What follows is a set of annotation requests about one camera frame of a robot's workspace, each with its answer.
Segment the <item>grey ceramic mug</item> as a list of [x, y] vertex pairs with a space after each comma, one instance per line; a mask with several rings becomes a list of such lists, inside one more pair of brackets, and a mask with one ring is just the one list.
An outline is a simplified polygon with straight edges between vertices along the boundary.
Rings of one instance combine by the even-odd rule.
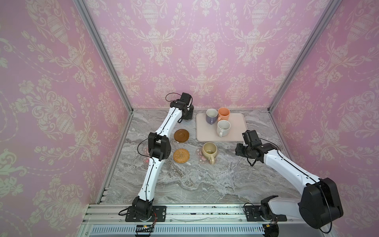
[[193, 105], [190, 105], [186, 109], [183, 109], [182, 110], [182, 119], [183, 120], [191, 120], [193, 117], [193, 110], [194, 110]]

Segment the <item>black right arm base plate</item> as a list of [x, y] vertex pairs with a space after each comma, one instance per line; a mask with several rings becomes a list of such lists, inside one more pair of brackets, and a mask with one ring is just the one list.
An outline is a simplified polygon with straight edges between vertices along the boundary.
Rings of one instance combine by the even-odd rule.
[[274, 214], [269, 207], [247, 203], [242, 208], [248, 222], [286, 222], [285, 215]]

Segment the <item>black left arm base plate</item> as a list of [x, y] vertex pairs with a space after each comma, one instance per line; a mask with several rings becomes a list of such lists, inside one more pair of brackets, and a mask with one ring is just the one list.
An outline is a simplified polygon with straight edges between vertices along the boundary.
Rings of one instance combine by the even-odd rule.
[[151, 206], [145, 210], [130, 206], [125, 216], [125, 222], [165, 222], [166, 209], [167, 206]]

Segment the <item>beige glazed round mug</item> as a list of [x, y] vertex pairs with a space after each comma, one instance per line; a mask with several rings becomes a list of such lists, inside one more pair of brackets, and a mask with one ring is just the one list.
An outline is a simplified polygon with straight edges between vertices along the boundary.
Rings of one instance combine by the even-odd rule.
[[207, 142], [202, 146], [202, 155], [212, 164], [216, 163], [216, 157], [218, 155], [218, 148], [212, 142]]

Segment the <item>pink flower coaster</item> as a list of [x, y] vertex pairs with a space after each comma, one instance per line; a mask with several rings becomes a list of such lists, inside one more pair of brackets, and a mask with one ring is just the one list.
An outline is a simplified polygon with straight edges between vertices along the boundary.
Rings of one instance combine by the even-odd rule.
[[197, 155], [201, 162], [208, 162], [211, 165], [215, 165], [217, 162], [217, 156], [219, 155], [218, 149], [214, 153], [208, 153], [207, 151], [203, 153], [203, 149], [199, 148], [196, 150]]
[[150, 156], [149, 156], [149, 149], [148, 148], [145, 148], [142, 152], [143, 154], [143, 158], [144, 158], [144, 163], [148, 164], [149, 161], [150, 161]]

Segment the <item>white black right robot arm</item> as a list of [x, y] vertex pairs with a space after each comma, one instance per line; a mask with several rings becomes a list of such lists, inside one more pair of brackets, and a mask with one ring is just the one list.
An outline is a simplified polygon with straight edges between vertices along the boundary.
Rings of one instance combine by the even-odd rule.
[[270, 143], [256, 147], [238, 143], [235, 154], [260, 161], [271, 167], [290, 182], [300, 193], [300, 199], [271, 196], [261, 201], [261, 216], [270, 220], [275, 215], [302, 219], [319, 229], [343, 217], [343, 208], [336, 183], [320, 178], [288, 159]]

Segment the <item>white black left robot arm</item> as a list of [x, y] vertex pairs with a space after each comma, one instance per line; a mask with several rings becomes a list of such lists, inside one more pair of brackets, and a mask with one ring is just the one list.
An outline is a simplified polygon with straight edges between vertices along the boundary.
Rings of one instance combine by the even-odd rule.
[[147, 138], [149, 166], [143, 185], [133, 200], [130, 211], [135, 218], [147, 221], [153, 216], [153, 202], [159, 173], [171, 153], [170, 134], [191, 112], [191, 101], [177, 99], [170, 102], [170, 109], [161, 126]]

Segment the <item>woven rattan round coaster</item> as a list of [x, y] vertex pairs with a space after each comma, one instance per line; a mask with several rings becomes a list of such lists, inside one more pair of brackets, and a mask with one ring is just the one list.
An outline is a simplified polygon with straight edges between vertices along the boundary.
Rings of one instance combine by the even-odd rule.
[[189, 151], [183, 148], [177, 149], [173, 154], [173, 160], [176, 163], [184, 164], [190, 159]]

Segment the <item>brown round wooden coaster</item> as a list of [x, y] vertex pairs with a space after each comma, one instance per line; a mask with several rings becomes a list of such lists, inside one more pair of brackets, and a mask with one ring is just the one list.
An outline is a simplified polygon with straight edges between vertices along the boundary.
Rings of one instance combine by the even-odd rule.
[[184, 143], [186, 141], [188, 141], [190, 137], [190, 134], [187, 130], [185, 129], [179, 129], [177, 130], [175, 133], [174, 133], [174, 139], [178, 142], [178, 143]]

